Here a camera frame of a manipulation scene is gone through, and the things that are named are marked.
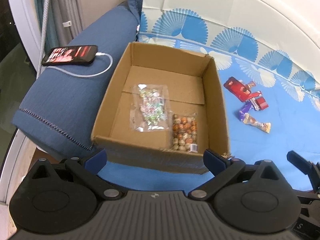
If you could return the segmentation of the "white window frame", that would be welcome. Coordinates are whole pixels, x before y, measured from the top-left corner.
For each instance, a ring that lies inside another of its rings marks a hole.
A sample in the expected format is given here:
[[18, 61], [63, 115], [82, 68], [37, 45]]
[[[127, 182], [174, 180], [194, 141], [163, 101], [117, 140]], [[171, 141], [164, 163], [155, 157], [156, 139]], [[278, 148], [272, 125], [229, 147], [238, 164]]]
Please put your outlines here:
[[8, 0], [16, 29], [31, 63], [37, 69], [40, 55], [41, 30], [34, 0]]

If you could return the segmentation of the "blue sofa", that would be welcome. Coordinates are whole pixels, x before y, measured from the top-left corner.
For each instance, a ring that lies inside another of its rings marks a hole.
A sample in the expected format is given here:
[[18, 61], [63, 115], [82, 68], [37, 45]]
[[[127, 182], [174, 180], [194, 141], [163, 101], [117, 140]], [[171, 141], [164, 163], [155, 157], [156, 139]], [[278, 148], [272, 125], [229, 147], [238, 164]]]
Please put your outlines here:
[[96, 45], [100, 55], [87, 67], [45, 69], [22, 100], [13, 124], [56, 160], [95, 150], [97, 112], [124, 50], [136, 40], [141, 10], [142, 0], [126, 0], [89, 25], [71, 45]]

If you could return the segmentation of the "blue white patterned sofa cover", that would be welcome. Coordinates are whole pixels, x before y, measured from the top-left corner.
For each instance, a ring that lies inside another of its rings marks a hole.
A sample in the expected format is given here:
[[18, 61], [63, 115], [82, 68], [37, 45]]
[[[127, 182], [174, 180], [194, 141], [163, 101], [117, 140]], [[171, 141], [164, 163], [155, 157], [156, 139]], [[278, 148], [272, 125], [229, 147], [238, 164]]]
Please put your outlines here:
[[[230, 152], [223, 155], [247, 164], [269, 159], [293, 189], [312, 189], [286, 156], [295, 151], [319, 162], [318, 41], [261, 0], [142, 0], [136, 42], [212, 55], [229, 136]], [[243, 84], [254, 81], [251, 92], [262, 92], [268, 107], [248, 114], [270, 122], [270, 133], [238, 119], [245, 102], [223, 86], [231, 76]], [[207, 168], [203, 174], [166, 172], [109, 159], [99, 176], [135, 190], [184, 192], [213, 177]]]

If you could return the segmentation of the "large red snack packet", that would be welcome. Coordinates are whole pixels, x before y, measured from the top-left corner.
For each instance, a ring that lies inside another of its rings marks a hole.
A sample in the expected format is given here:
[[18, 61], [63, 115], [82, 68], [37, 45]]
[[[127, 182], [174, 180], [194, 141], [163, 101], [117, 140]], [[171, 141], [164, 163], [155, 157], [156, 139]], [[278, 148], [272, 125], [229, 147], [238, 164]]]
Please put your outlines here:
[[251, 92], [246, 87], [246, 84], [243, 84], [233, 76], [231, 76], [223, 86], [235, 95], [241, 102], [245, 102], [251, 98], [262, 96], [261, 91]]

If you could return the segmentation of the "yellow beige snack packet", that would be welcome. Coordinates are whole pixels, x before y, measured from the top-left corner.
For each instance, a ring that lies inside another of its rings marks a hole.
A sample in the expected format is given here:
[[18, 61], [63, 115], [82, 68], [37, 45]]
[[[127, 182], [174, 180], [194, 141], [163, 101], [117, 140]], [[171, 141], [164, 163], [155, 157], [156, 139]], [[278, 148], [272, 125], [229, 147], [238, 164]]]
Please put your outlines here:
[[270, 133], [271, 123], [270, 122], [259, 122], [248, 113], [244, 114], [244, 120], [242, 121], [246, 125], [251, 125], [255, 128], [260, 129], [263, 132]]

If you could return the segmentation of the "grey curtain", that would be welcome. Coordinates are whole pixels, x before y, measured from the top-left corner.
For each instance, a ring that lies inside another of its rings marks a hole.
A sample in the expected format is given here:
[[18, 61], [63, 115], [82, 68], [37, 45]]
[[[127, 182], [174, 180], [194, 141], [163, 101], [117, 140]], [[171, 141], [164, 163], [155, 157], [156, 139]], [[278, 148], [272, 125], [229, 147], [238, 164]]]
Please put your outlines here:
[[50, 0], [45, 51], [69, 44], [83, 29], [80, 0]]

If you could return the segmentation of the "purple chocolate bar wrapper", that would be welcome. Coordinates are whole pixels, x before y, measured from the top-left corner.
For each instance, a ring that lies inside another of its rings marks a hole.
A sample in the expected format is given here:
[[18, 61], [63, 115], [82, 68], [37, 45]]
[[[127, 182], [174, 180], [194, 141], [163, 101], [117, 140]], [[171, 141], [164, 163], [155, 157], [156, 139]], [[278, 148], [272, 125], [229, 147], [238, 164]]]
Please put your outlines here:
[[247, 100], [245, 102], [245, 105], [238, 111], [238, 119], [240, 121], [244, 121], [245, 119], [245, 114], [248, 113], [250, 110], [254, 109], [253, 104], [251, 103], [250, 100]]

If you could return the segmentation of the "small red snack packet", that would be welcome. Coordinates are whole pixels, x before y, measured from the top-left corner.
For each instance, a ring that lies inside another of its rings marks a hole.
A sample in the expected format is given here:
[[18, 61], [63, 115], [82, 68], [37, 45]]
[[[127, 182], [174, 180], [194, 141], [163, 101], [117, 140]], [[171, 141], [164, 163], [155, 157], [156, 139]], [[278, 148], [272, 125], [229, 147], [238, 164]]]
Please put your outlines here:
[[268, 103], [266, 102], [263, 96], [258, 98], [251, 98], [250, 102], [256, 111], [262, 111], [268, 107]]

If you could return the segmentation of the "black smartphone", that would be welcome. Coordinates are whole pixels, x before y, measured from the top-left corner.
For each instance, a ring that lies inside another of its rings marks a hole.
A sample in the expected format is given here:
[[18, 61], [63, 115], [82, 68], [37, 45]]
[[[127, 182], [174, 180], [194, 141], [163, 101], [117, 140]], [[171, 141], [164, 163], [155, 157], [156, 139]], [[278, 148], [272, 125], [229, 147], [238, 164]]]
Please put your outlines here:
[[42, 59], [43, 66], [88, 65], [98, 52], [96, 45], [80, 45], [52, 48]]

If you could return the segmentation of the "cardboard box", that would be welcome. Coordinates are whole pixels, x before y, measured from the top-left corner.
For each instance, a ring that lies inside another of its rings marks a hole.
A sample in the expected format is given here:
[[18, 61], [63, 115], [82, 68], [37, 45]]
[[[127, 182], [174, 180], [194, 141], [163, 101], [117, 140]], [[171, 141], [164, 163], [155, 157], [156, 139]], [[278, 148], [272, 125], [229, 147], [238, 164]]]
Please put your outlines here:
[[230, 152], [215, 59], [156, 44], [129, 44], [108, 84], [91, 139], [107, 149], [114, 163], [205, 173], [205, 150]]

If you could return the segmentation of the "small red brown candy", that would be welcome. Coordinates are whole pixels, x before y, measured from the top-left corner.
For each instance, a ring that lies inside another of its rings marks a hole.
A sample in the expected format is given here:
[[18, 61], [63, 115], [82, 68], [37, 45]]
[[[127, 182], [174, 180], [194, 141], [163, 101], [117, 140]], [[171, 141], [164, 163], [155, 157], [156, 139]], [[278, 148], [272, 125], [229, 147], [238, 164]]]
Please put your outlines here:
[[248, 84], [246, 84], [246, 87], [248, 90], [251, 90], [252, 87], [255, 87], [256, 84], [254, 81], [250, 81]]

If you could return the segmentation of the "clear bag of candies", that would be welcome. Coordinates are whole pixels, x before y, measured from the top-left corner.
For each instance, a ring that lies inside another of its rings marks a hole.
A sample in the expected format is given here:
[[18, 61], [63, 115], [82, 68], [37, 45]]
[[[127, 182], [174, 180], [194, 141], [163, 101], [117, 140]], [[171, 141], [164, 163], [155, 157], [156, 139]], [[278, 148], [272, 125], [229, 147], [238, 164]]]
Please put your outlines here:
[[138, 132], [165, 131], [169, 128], [167, 86], [139, 83], [132, 88], [131, 128]]

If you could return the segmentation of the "clear bag of nuts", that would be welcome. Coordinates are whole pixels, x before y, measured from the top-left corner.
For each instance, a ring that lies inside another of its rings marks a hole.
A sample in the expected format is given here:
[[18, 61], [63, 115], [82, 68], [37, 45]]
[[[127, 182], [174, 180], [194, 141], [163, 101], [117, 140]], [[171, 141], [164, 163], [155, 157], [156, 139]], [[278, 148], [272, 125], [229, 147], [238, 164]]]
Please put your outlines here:
[[197, 153], [198, 134], [196, 113], [172, 115], [172, 144], [173, 151]]

